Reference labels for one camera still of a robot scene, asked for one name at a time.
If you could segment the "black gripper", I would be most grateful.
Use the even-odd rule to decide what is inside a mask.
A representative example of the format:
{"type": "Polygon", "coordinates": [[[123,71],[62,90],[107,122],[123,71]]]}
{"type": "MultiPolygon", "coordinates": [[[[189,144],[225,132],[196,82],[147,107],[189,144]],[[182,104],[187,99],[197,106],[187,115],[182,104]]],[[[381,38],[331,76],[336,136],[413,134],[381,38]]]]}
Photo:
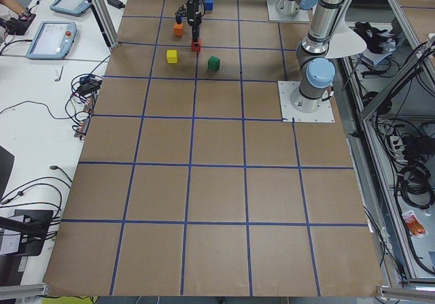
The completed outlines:
{"type": "MultiPolygon", "coordinates": [[[[201,12],[202,0],[186,0],[186,4],[179,7],[175,13],[175,21],[181,24],[182,19],[186,18],[189,25],[200,25],[203,14],[201,12]]],[[[192,27],[192,41],[198,42],[198,26],[192,27]]]]}

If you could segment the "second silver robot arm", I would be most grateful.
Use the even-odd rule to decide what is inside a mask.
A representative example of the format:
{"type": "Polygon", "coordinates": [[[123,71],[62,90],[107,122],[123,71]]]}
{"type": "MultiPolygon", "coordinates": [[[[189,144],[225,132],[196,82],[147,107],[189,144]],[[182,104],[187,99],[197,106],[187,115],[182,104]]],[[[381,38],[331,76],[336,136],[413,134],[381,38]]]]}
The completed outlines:
{"type": "MultiPolygon", "coordinates": [[[[192,46],[199,43],[199,31],[202,22],[203,0],[186,0],[176,13],[176,21],[183,17],[192,28],[192,46]]],[[[302,81],[293,91],[290,99],[292,106],[306,114],[317,111],[325,90],[332,85],[335,68],[326,58],[330,40],[344,19],[351,0],[289,0],[295,1],[301,8],[315,8],[307,36],[296,48],[302,81]]]]}

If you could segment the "person hand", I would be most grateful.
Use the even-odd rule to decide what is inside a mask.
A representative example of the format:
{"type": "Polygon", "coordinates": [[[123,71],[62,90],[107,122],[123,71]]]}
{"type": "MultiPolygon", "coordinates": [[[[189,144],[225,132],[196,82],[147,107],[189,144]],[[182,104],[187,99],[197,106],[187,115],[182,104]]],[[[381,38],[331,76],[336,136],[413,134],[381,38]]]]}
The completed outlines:
{"type": "Polygon", "coordinates": [[[11,18],[10,20],[1,19],[3,27],[8,35],[24,35],[29,27],[29,22],[11,18]]]}

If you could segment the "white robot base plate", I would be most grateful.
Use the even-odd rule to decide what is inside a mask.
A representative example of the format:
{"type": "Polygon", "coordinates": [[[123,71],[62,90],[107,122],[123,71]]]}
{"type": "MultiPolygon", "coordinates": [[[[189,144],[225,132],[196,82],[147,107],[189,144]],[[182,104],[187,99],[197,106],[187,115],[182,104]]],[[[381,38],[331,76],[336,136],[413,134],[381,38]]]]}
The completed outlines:
{"type": "Polygon", "coordinates": [[[319,99],[306,99],[300,94],[299,84],[299,81],[278,81],[282,121],[334,123],[328,92],[325,90],[319,99]]]}

